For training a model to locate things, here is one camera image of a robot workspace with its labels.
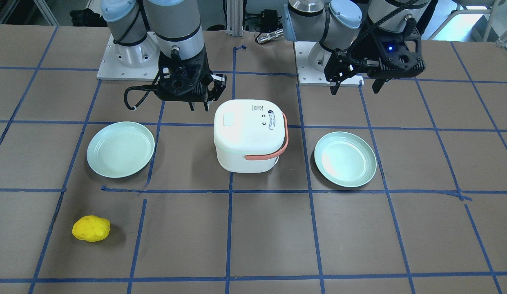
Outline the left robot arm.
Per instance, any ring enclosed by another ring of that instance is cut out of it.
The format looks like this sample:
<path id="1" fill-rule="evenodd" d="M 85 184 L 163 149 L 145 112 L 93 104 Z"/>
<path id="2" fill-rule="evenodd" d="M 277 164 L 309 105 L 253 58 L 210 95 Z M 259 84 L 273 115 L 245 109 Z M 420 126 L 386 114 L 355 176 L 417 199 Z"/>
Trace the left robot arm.
<path id="1" fill-rule="evenodd" d="M 289 0 L 284 37 L 314 42 L 311 63 L 335 95 L 341 82 L 365 73 L 378 93 L 393 79 L 425 71 L 417 24 L 429 0 L 371 0 L 366 15 L 352 0 Z"/>

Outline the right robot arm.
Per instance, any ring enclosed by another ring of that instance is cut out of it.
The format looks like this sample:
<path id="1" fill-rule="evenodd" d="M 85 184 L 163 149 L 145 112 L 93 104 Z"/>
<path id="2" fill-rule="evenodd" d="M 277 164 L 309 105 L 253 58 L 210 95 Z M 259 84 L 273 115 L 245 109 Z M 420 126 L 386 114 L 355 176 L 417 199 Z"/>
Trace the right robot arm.
<path id="1" fill-rule="evenodd" d="M 135 111 L 151 92 L 192 111 L 196 102 L 208 111 L 220 98 L 227 77 L 209 67 L 195 0 L 102 0 L 100 9 L 121 65 L 137 69 L 157 60 L 151 84 L 125 89 L 126 108 Z"/>

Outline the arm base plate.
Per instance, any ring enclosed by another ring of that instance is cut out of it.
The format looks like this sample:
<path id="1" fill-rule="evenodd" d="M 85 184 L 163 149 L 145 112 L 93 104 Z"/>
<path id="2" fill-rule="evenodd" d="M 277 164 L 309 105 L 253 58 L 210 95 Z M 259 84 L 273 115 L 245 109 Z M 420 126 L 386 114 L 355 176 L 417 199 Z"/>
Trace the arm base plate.
<path id="1" fill-rule="evenodd" d="M 298 82 L 301 86 L 330 86 L 324 68 L 331 53 L 318 42 L 294 42 Z"/>
<path id="2" fill-rule="evenodd" d="M 152 81 L 158 73 L 160 48 L 154 32 L 138 45 L 127 47 L 108 39 L 99 65 L 99 80 Z"/>

